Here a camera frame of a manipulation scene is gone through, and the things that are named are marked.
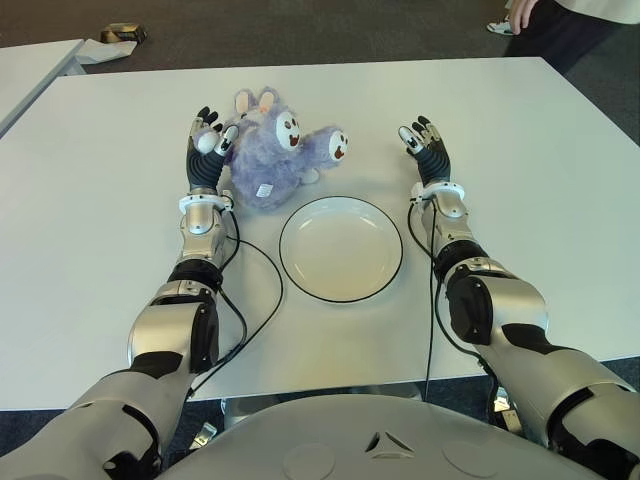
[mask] triangular logo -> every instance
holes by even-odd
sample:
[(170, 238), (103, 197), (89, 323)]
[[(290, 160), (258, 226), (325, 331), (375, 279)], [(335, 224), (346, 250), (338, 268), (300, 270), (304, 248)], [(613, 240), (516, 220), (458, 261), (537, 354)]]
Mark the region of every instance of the triangular logo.
[(365, 452), (369, 454), (370, 458), (413, 458), (415, 451), (406, 442), (403, 442), (395, 435), (389, 432), (376, 432)]

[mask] person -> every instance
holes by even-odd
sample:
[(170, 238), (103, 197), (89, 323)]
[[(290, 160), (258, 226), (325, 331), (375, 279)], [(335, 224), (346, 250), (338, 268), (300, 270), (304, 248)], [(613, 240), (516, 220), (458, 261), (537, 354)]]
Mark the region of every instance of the person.
[(509, 23), (509, 10), (511, 10), (512, 3), (513, 3), (513, 0), (509, 0), (507, 3), (505, 3), (504, 9), (506, 10), (506, 12), (505, 12), (504, 18), (499, 22), (489, 23), (487, 25), (487, 30), (489, 30), (492, 33), (497, 33), (499, 35), (507, 35), (507, 36), (513, 35), (513, 32), (511, 31), (511, 24)]
[(561, 74), (623, 24), (640, 23), (640, 0), (513, 0), (506, 57), (544, 58)]

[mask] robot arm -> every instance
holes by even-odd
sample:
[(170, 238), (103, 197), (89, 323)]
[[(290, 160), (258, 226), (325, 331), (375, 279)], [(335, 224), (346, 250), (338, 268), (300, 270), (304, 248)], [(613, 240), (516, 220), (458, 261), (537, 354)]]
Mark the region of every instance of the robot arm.
[(637, 478), (640, 395), (589, 355), (547, 340), (542, 295), (475, 240), (437, 130), (424, 117), (413, 127), (418, 134), (399, 130), (422, 179), (412, 201), (433, 235), (434, 273), (454, 332), (493, 369), (535, 440), (606, 478)]
[(216, 293), (222, 284), (221, 213), (232, 202), (217, 194), (224, 157), (237, 138), (221, 135), (205, 108), (193, 122), (187, 150), (190, 192), (182, 252), (167, 282), (136, 319), (127, 370), (111, 373), (32, 440), (0, 462), (1, 478), (151, 478), (161, 467), (187, 392), (218, 360)]

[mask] white plate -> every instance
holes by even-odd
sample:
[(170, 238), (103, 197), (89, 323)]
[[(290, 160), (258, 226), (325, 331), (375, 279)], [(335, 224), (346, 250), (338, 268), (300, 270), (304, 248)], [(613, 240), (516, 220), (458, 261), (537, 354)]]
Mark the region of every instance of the white plate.
[(355, 302), (385, 288), (400, 268), (402, 242), (379, 208), (350, 197), (300, 207), (280, 234), (280, 260), (301, 290), (329, 302)]

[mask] toy tag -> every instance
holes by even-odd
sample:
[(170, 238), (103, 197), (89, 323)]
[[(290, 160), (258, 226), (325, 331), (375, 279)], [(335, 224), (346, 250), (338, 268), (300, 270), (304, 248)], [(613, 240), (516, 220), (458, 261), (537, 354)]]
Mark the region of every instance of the toy tag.
[(271, 195), (271, 190), (273, 190), (273, 185), (268, 185), (263, 183), (258, 187), (258, 192), (256, 193), (256, 197), (265, 198)]

